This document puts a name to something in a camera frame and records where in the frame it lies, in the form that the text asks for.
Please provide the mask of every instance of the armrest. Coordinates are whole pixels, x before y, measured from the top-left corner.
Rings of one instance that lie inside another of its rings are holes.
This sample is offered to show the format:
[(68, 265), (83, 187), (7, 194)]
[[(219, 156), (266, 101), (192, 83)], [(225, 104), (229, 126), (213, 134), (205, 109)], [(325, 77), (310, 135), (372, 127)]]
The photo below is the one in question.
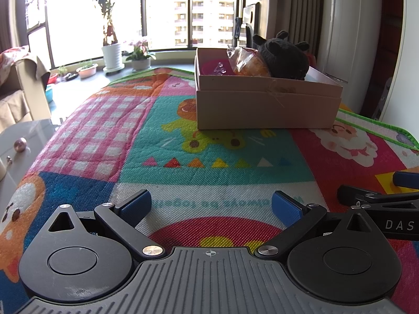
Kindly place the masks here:
[(33, 120), (51, 118), (45, 86), (36, 78), (36, 64), (31, 60), (20, 60), (10, 68), (9, 77), (1, 86), (2, 92), (21, 89)]

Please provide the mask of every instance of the yellow triangle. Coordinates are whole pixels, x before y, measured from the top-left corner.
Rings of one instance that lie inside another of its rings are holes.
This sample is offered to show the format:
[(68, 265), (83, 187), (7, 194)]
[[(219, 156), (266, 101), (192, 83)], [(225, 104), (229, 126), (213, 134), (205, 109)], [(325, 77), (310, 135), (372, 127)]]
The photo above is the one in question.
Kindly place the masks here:
[(244, 159), (240, 158), (234, 167), (242, 168), (242, 167), (252, 167), (248, 162)]
[(228, 165), (221, 158), (217, 158), (211, 167), (228, 167)]
[(205, 167), (198, 158), (194, 158), (189, 164), (189, 167)]

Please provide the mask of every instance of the silver screw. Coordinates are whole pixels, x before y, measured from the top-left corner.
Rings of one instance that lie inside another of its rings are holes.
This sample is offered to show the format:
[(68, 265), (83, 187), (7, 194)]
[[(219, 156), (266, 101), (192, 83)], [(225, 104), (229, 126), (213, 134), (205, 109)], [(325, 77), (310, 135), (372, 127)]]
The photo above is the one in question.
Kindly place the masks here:
[(263, 245), (258, 248), (258, 252), (261, 255), (273, 256), (278, 253), (278, 248), (273, 245)]
[(158, 245), (149, 245), (142, 252), (148, 256), (157, 256), (163, 252), (163, 248)]

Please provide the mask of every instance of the pink triangle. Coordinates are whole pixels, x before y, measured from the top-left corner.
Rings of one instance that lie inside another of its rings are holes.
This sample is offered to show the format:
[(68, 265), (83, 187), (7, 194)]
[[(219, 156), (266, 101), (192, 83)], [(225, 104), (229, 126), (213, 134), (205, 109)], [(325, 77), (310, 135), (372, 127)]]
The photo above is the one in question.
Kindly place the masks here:
[(150, 157), (149, 159), (147, 159), (144, 163), (144, 166), (157, 166), (157, 162), (154, 159), (154, 157)]

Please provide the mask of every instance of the santa beard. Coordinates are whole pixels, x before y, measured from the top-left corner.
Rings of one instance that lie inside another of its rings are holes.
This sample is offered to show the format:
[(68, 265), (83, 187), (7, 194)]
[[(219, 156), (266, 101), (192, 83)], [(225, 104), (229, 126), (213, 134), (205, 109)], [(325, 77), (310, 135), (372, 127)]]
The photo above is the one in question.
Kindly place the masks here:
[(349, 140), (333, 136), (329, 131), (325, 130), (310, 131), (320, 138), (321, 145), (332, 152), (338, 153), (341, 157), (352, 159), (365, 167), (370, 167), (374, 164), (378, 148), (365, 131), (357, 130), (355, 133), (357, 136)]

